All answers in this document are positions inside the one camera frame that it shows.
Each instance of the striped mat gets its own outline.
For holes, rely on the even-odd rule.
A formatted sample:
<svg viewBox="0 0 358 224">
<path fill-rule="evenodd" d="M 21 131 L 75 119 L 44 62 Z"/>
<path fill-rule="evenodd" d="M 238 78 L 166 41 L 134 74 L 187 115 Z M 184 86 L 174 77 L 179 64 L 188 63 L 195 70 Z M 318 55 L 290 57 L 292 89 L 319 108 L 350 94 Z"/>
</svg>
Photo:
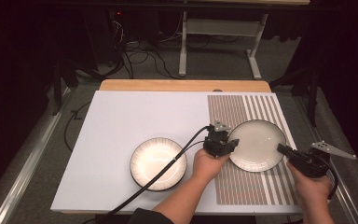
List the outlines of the striped mat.
<svg viewBox="0 0 358 224">
<path fill-rule="evenodd" d="M 278 99 L 274 93 L 245 95 L 209 95 L 210 121 L 224 122 L 235 127 L 252 119 L 263 119 L 277 125 L 286 136 L 286 143 L 296 148 L 287 127 Z M 265 172 L 247 172 L 232 161 L 225 163 L 214 179 L 218 204 L 297 204 L 294 179 L 287 169 L 284 157 L 275 167 Z"/>
</svg>

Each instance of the white table surface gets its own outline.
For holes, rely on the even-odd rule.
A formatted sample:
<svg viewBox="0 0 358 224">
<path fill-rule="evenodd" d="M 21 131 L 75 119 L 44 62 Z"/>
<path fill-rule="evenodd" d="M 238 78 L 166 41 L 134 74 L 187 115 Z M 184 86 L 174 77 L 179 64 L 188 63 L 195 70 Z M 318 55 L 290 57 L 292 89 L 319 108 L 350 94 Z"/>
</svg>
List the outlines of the white table surface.
<svg viewBox="0 0 358 224">
<path fill-rule="evenodd" d="M 251 93 L 96 91 L 51 210 L 100 214 L 122 204 L 140 188 L 131 177 L 133 151 L 155 137 L 170 138 L 183 147 L 209 125 L 206 96 L 212 94 Z M 194 142 L 206 134 L 201 133 Z M 191 175 L 194 153 L 201 147 L 196 145 L 186 153 L 187 170 L 181 182 Z M 130 214 L 138 207 L 152 209 L 174 189 L 145 191 L 120 213 Z M 196 210 L 198 215 L 297 213 L 297 205 L 219 205 L 213 181 Z"/>
</svg>

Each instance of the human hand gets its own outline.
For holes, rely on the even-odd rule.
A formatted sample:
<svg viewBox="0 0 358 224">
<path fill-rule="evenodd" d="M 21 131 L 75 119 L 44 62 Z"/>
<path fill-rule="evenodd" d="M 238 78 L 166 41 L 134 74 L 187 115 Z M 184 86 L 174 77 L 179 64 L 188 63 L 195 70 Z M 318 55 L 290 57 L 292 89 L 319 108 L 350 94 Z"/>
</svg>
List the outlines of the human hand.
<svg viewBox="0 0 358 224">
<path fill-rule="evenodd" d="M 331 183 L 326 175 L 320 178 L 309 178 L 301 174 L 289 161 L 286 165 L 295 178 L 299 205 L 303 210 L 327 204 Z"/>
<path fill-rule="evenodd" d="M 209 183 L 220 173 L 220 170 L 222 169 L 223 164 L 227 161 L 228 157 L 229 154 L 215 158 L 203 148 L 198 150 L 194 156 L 192 176 Z"/>
</svg>

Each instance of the table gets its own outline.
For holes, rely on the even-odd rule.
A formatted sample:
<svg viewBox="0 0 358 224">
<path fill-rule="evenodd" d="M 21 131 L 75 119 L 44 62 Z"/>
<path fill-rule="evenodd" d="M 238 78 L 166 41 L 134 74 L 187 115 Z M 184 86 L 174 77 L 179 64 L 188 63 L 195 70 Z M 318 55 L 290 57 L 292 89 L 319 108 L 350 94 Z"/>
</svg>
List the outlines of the table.
<svg viewBox="0 0 358 224">
<path fill-rule="evenodd" d="M 216 89 L 224 92 L 212 92 Z M 210 95 L 226 97 L 231 94 L 271 97 L 274 93 L 270 92 L 269 85 L 265 81 L 104 81 L 100 90 L 94 95 L 51 210 L 64 213 L 102 214 L 114 209 L 139 189 L 130 174 L 131 153 L 137 146 L 145 140 L 158 136 L 170 138 L 180 145 L 185 144 L 199 128 L 210 122 L 205 97 Z M 282 128 L 286 130 L 289 142 L 293 145 L 284 118 L 282 118 Z M 201 134 L 194 142 L 203 138 L 204 135 Z M 190 149 L 186 153 L 188 170 L 191 170 L 195 151 Z M 186 172 L 184 179 L 189 176 L 190 172 Z M 275 178 L 274 176 L 276 175 L 269 174 L 266 178 Z M 282 182 L 279 190 L 284 190 L 288 185 L 290 184 Z M 299 207 L 290 203 L 217 204 L 215 187 L 214 182 L 208 185 L 196 214 L 300 213 Z M 146 191 L 123 208 L 120 214 L 130 214 L 137 207 L 150 209 L 174 189 L 159 192 Z M 272 198 L 276 197 L 271 194 L 269 200 L 273 201 Z"/>
</svg>

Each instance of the white plate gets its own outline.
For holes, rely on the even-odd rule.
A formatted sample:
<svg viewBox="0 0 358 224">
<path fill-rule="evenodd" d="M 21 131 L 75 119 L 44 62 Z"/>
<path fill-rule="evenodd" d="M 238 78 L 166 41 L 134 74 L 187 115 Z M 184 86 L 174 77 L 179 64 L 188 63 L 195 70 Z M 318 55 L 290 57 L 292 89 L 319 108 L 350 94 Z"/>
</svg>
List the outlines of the white plate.
<svg viewBox="0 0 358 224">
<path fill-rule="evenodd" d="M 153 138 L 138 146 L 131 157 L 131 175 L 135 182 L 143 187 L 153 179 L 182 150 L 173 140 Z M 187 167 L 186 154 L 168 169 L 148 189 L 165 190 L 177 184 L 185 174 Z"/>
<path fill-rule="evenodd" d="M 278 144 L 286 146 L 281 129 L 275 124 L 254 119 L 237 126 L 228 141 L 240 139 L 240 143 L 230 158 L 242 170 L 262 172 L 274 167 L 283 158 L 278 152 Z"/>
</svg>

